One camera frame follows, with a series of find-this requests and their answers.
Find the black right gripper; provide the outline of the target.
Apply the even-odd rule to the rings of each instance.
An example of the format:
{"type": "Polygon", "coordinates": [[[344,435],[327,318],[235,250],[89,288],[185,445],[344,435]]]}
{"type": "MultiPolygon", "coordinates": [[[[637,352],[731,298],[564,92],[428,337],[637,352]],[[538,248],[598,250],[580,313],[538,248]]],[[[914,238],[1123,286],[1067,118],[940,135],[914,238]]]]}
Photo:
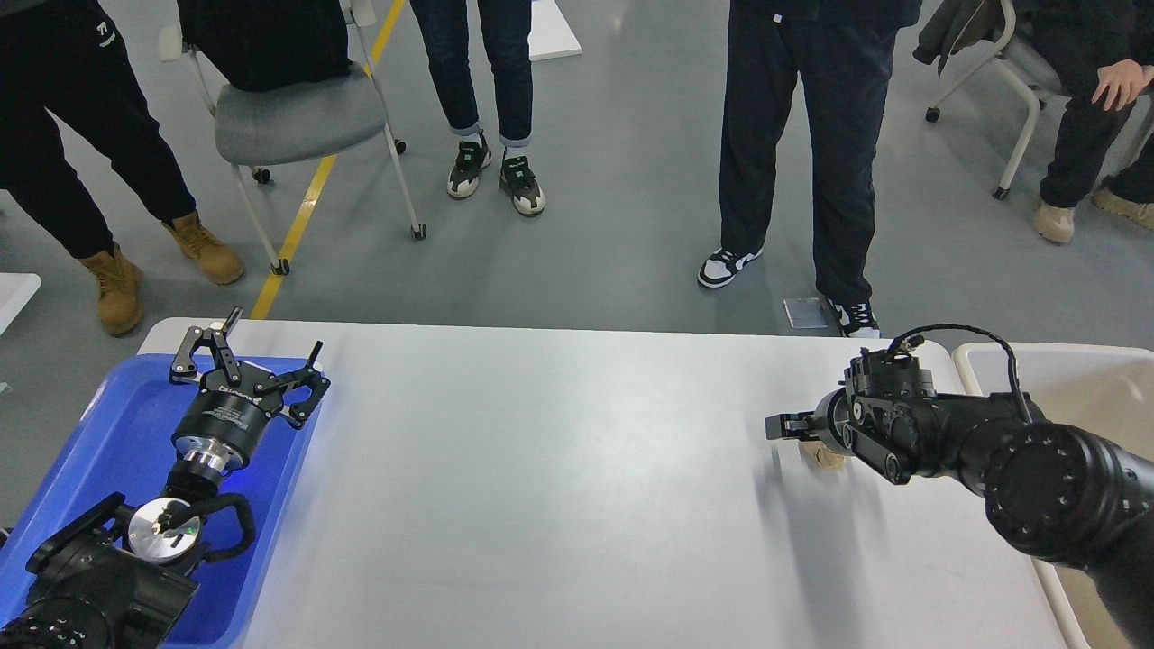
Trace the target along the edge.
{"type": "Polygon", "coordinates": [[[765,438],[820,440],[896,485],[914,475],[953,478],[957,449],[947,446],[947,416],[956,400],[935,390],[930,370],[921,370],[917,358],[863,348],[845,370],[841,388],[814,412],[767,416],[765,438]]]}

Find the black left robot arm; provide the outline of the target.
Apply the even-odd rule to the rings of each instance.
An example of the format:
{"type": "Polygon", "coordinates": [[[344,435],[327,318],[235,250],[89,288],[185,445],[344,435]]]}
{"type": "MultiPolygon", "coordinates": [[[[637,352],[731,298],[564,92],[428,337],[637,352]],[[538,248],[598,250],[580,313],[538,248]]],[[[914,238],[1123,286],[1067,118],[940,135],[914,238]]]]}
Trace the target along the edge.
{"type": "Polygon", "coordinates": [[[240,316],[104,379],[3,545],[5,648],[227,648],[330,386],[234,356],[240,316]]]}

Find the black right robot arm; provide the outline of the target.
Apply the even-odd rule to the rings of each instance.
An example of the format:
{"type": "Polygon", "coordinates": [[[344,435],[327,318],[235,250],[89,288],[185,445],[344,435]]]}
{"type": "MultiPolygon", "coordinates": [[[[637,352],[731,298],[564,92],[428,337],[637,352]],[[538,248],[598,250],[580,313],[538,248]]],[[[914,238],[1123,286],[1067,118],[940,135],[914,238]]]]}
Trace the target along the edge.
{"type": "Polygon", "coordinates": [[[820,441],[894,485],[950,477],[984,498],[1010,546],[1082,570],[1136,648],[1153,640],[1151,461],[1050,422],[1022,393],[939,393],[912,353],[920,335],[861,353],[812,411],[769,416],[770,440],[820,441]]]}

